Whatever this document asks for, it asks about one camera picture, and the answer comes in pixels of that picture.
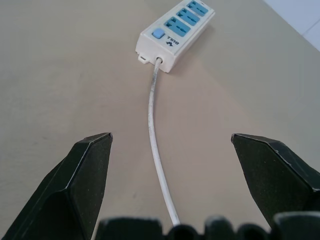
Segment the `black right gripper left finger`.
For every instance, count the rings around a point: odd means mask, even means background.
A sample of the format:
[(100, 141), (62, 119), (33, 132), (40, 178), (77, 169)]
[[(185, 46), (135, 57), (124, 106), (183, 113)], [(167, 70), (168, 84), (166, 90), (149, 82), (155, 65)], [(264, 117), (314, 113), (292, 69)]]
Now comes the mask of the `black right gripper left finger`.
[(44, 177), (1, 240), (91, 240), (112, 142), (109, 132), (76, 142)]

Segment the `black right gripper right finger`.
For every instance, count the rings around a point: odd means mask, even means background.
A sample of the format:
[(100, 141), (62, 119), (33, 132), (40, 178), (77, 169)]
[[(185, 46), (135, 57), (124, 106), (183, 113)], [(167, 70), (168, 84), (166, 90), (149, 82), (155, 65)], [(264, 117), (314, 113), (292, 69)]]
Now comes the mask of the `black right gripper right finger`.
[(268, 224), (284, 212), (320, 212), (320, 172), (283, 142), (234, 133), (235, 148), (250, 194)]

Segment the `white power strip blue sockets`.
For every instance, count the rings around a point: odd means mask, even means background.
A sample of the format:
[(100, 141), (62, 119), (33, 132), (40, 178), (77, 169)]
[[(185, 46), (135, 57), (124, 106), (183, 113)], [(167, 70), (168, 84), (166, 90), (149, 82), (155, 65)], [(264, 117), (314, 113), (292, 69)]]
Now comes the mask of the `white power strip blue sockets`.
[(201, 0), (183, 0), (139, 35), (135, 51), (143, 64), (169, 73), (209, 25), (215, 10)]

